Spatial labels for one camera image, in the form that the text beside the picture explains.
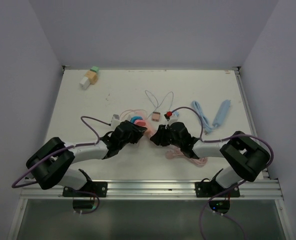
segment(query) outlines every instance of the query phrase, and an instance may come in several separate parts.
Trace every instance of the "blue rope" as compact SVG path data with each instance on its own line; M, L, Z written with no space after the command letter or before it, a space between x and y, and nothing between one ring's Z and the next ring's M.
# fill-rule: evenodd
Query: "blue rope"
M197 101L192 101L191 102L191 106L198 113L198 115L202 119L202 122L201 122L201 120L198 118L199 119L199 122L200 122L200 125L203 123L204 130L208 134L210 134L215 129L215 127L212 127L210 125L209 119L205 116L205 114L203 112L202 106L200 106L199 102L197 102Z

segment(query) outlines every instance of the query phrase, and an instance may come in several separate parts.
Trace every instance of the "white wall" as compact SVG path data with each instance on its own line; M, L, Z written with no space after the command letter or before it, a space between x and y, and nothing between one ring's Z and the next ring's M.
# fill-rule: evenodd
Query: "white wall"
M279 0L242 66L241 78L258 135L271 143L296 236L296 0Z
M30 0L77 69L241 66L278 0Z
M0 0L0 239L20 190L12 182L43 142L61 66L27 0Z

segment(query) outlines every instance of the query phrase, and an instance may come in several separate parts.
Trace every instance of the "white table surface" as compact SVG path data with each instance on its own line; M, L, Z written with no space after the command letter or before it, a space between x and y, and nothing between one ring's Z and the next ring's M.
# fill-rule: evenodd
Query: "white table surface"
M113 114L127 109L154 110L145 95L151 91L159 101L169 92L174 92L171 109L190 106L198 101L210 123L216 116L222 101L231 100L231 107L224 124L205 140L214 140L232 135L240 130L251 133L241 93L234 71L224 70L101 70L99 80L82 90L79 81L86 70L66 70L54 107L46 141L60 137L71 143L95 141L95 135L80 120L83 115L110 122ZM165 113L171 102L167 97L159 112ZM201 126L197 117L189 110L179 111L179 120L189 132L197 137ZM88 120L103 136L111 128ZM153 122L158 128L164 120ZM109 159L93 159L71 165L72 169L83 169L97 180L201 180L212 178L229 164L224 158L210 157L204 167L196 167L184 158L167 159L167 147L158 147L145 136L138 145L128 144L118 155Z

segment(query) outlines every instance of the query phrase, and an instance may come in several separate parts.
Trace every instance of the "glass panel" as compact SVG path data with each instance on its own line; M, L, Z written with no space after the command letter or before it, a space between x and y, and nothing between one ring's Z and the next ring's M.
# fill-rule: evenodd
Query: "glass panel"
M35 200L27 203L19 240L200 240L200 200L107 200L98 211L73 213L72 200ZM284 240L273 200L231 201L228 212L249 240ZM209 240L242 240L240 228L209 209L202 217Z

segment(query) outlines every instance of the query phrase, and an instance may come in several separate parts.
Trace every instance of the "white cube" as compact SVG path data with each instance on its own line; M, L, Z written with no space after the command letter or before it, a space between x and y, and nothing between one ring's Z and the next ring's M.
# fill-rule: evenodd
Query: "white cube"
M88 77L84 76L79 84L83 90L86 90L90 85L90 80L88 79Z

